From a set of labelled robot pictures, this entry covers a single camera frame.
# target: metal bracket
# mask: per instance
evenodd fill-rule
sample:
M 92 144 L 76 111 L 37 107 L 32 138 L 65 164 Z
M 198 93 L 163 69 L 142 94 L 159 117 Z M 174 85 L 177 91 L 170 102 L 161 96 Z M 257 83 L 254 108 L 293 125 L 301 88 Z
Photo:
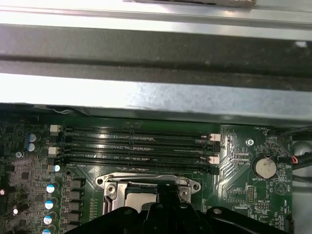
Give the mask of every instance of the metal bracket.
M 180 201 L 187 203 L 191 202 L 191 195 L 201 189 L 200 183 L 172 174 L 111 173 L 97 177 L 96 184 L 104 190 L 103 214 L 123 206 L 138 212 L 143 205 L 144 209 L 149 209 L 157 201 L 158 184 L 177 185 Z

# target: black cable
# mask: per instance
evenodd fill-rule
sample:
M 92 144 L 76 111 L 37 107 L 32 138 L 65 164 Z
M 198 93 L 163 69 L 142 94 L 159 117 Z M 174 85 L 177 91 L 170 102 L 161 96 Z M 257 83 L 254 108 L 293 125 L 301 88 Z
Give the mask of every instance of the black cable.
M 292 176 L 293 181 L 312 184 L 312 177 L 303 177 L 298 175 Z
M 283 139 L 286 136 L 292 135 L 294 133 L 300 133 L 300 132 L 311 131 L 311 130 L 312 130 L 312 126 L 296 128 L 296 129 L 286 131 L 277 138 L 277 143 L 281 147 L 281 149 L 287 154 L 288 157 L 292 157 L 293 154 L 284 146 Z
M 312 161 L 308 161 L 305 163 L 298 163 L 292 166 L 292 170 L 298 170 L 300 168 L 312 166 Z

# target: black capacitor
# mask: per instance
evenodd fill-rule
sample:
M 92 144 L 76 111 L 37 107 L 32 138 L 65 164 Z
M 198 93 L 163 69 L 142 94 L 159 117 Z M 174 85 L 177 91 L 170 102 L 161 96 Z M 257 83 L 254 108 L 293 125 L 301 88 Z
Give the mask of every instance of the black capacitor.
M 23 204 L 21 204 L 21 205 L 19 205 L 13 209 L 13 215 L 18 215 L 18 214 L 28 210 L 28 208 L 29 208 L 28 203 L 23 203 Z

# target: cable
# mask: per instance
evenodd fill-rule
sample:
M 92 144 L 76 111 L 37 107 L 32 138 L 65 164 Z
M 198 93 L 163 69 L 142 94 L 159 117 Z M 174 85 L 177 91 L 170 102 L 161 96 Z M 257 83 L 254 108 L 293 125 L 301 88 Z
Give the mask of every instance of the cable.
M 67 115 L 67 114 L 69 114 L 69 113 L 72 112 L 72 110 L 62 110 L 62 111 L 58 111 L 58 110 L 53 109 L 53 108 L 48 108 L 46 105 L 34 105 L 33 108 L 37 108 L 37 109 L 41 109 L 41 110 L 54 111 L 54 112 L 56 112 L 56 113 L 63 114 L 63 115 Z
M 293 154 L 283 144 L 284 137 L 292 135 L 294 133 L 300 133 L 300 132 L 311 131 L 311 130 L 312 130 L 312 126 L 296 128 L 296 129 L 286 131 L 277 138 L 277 143 L 281 147 L 281 149 L 287 154 L 288 157 L 292 157 Z
M 312 184 L 312 177 L 303 177 L 303 176 L 293 175 L 292 180 L 301 182 L 301 183 Z
M 295 156 L 292 156 L 292 162 L 294 164 L 297 164 L 298 163 L 298 159 Z

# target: electrolytic capacitor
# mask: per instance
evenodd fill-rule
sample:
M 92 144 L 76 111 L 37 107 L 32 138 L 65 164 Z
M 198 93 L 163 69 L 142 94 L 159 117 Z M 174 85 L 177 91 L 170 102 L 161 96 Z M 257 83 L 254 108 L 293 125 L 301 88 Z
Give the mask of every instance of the electrolytic capacitor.
M 23 204 L 21 204 L 21 205 L 15 207 L 15 208 L 13 209 L 13 215 L 18 215 L 18 214 L 20 214 L 20 213 L 22 213 L 22 212 L 28 210 L 28 208 L 29 208 L 28 203 L 23 203 Z
M 46 217 L 44 217 L 43 222 L 46 225 L 50 225 L 57 219 L 58 215 L 55 212 L 50 212 Z
M 46 209 L 50 210 L 54 206 L 56 206 L 58 204 L 58 202 L 59 202 L 59 200 L 56 197 L 52 197 L 50 200 L 45 202 L 44 206 Z
M 1 188 L 0 189 L 0 196 L 6 196 L 8 194 L 14 193 L 16 191 L 16 187 L 15 186 L 9 186 L 6 188 Z
M 37 151 L 40 149 L 40 145 L 38 143 L 28 143 L 26 145 L 26 149 L 29 151 L 29 152 L 33 152 L 33 151 Z
M 55 166 L 53 167 L 53 171 L 54 171 L 54 172 L 59 172 L 59 171 L 60 171 L 60 166 L 59 166 L 59 165 L 55 165 Z
M 57 191 L 59 189 L 59 183 L 53 182 L 52 184 L 49 184 L 46 188 L 48 193 L 53 193 L 54 191 Z
M 40 141 L 40 139 L 41 139 L 41 136 L 39 134 L 30 133 L 27 136 L 27 140 L 31 143 Z
M 46 229 L 42 231 L 42 234 L 54 234 L 56 227 L 54 225 L 49 225 Z

